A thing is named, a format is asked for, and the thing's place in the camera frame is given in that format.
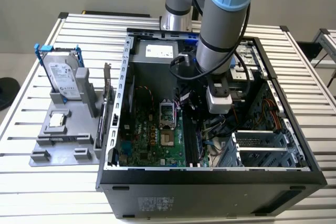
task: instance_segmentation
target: slotted aluminum table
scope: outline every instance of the slotted aluminum table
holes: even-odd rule
[[[195,22],[193,29],[199,31],[200,26]],[[159,20],[70,14],[57,20],[46,44],[66,48],[79,44],[95,88],[103,87],[104,63],[111,63],[112,84],[116,86],[127,27],[158,29]],[[328,186],[276,218],[184,221],[336,223],[335,100],[289,32],[278,26],[250,25],[246,36],[260,38]],[[36,61],[0,126],[0,223],[117,221],[105,195],[95,191],[97,165],[29,166],[29,155],[50,103],[49,91],[48,79]]]
[[[332,60],[322,60],[319,63],[319,68],[336,68],[336,30],[328,30],[321,28],[315,35],[313,42],[318,42],[327,52]],[[319,60],[313,60],[311,63],[314,66]]]

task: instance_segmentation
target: black chair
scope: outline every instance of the black chair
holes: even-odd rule
[[[12,105],[20,90],[17,80],[4,77],[0,78],[0,111]]]

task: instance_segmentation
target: robotic arm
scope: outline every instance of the robotic arm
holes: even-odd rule
[[[227,113],[232,99],[225,90],[225,72],[228,71],[231,58],[242,36],[239,36],[245,18],[244,27],[249,16],[251,0],[193,0],[203,8],[202,26],[199,34],[196,59],[203,74],[211,74],[207,88],[207,102],[210,113]],[[191,31],[192,0],[166,0],[166,12],[161,19],[161,29]]]

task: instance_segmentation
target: motherboard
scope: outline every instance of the motherboard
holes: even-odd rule
[[[161,129],[159,117],[136,109],[134,137],[121,142],[120,166],[186,166],[182,111],[176,110],[173,130]]]

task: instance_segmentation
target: power supply label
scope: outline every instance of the power supply label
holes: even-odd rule
[[[138,197],[140,211],[171,211],[174,197]]]
[[[78,87],[72,69],[65,63],[49,63],[51,74],[56,82],[58,91],[67,99],[80,99]]]
[[[173,59],[173,46],[147,45],[146,57]]]

